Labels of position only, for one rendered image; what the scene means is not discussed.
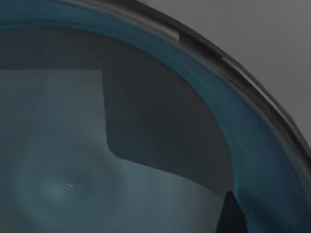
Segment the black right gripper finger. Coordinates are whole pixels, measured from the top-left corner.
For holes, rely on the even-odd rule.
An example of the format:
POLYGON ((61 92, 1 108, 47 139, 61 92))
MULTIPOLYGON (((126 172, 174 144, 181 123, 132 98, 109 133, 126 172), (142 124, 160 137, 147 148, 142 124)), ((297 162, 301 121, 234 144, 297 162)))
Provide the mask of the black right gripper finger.
POLYGON ((217 233, 248 233, 245 216, 233 194, 227 192, 217 223, 217 233))

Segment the blue bowl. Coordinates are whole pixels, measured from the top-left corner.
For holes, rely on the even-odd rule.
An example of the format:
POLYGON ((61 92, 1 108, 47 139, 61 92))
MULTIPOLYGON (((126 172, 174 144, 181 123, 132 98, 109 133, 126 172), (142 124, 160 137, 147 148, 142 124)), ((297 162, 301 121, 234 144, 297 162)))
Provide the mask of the blue bowl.
POLYGON ((311 148, 237 61, 137 0, 0 0, 0 233, 311 233, 311 148))

